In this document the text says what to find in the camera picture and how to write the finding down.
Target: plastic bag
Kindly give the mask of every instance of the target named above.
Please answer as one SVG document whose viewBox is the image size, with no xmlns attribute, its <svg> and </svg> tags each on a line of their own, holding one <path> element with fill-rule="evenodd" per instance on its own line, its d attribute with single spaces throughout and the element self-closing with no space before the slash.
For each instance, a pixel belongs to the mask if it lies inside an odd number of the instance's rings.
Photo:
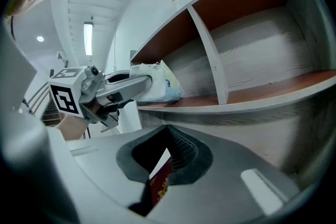
<svg viewBox="0 0 336 224">
<path fill-rule="evenodd" d="M 147 91 L 134 97 L 133 99 L 136 101 L 170 102 L 178 101 L 184 95 L 180 82 L 164 61 L 155 65 L 142 63 L 131 67 L 130 78 L 141 75 L 150 75 L 152 77 L 152 85 Z"/>
</svg>

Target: white shelf board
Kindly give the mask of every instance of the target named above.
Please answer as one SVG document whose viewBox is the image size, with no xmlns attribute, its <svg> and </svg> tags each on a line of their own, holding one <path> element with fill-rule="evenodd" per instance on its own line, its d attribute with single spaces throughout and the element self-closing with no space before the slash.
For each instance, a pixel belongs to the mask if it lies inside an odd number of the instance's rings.
<svg viewBox="0 0 336 224">
<path fill-rule="evenodd" d="M 199 32 L 206 54 L 209 59 L 211 71 L 215 81 L 218 103 L 226 104 L 228 98 L 228 86 L 224 73 L 223 64 L 220 59 L 216 45 L 208 29 L 206 28 L 205 24 L 203 23 L 202 19 L 199 17 L 198 13 L 195 11 L 193 6 L 190 5 L 188 6 L 187 9 L 196 25 L 196 28 Z"/>
</svg>

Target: ceiling light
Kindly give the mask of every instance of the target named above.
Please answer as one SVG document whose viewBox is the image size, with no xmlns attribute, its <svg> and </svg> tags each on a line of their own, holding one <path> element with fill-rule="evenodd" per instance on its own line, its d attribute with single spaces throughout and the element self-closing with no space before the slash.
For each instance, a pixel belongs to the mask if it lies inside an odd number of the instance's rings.
<svg viewBox="0 0 336 224">
<path fill-rule="evenodd" d="M 36 39 L 37 39 L 37 41 L 40 41 L 40 42 L 44 41 L 44 38 L 42 36 L 38 36 Z"/>
<path fill-rule="evenodd" d="M 93 23 L 85 22 L 83 24 L 85 54 L 92 55 L 92 30 Z"/>
</svg>

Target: book cover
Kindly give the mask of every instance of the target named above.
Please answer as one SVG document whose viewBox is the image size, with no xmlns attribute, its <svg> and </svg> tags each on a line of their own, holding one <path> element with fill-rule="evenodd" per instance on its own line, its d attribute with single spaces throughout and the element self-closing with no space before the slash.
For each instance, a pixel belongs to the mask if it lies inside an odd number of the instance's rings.
<svg viewBox="0 0 336 224">
<path fill-rule="evenodd" d="M 172 157 L 166 148 L 154 170 L 149 175 L 153 206 L 167 192 L 167 178 L 171 173 L 173 173 Z"/>
</svg>

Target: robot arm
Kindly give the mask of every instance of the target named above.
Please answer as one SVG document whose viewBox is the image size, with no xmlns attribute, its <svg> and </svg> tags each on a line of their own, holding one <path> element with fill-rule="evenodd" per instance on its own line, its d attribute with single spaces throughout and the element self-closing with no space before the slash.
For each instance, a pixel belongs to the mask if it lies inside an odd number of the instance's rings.
<svg viewBox="0 0 336 224">
<path fill-rule="evenodd" d="M 118 126 L 119 109 L 147 90 L 150 76 L 130 78 L 127 70 L 104 75 L 95 66 L 65 68 L 48 80 L 50 92 L 60 113 L 83 118 L 90 123 L 101 122 L 102 132 Z M 94 113 L 92 105 L 101 108 Z"/>
</svg>

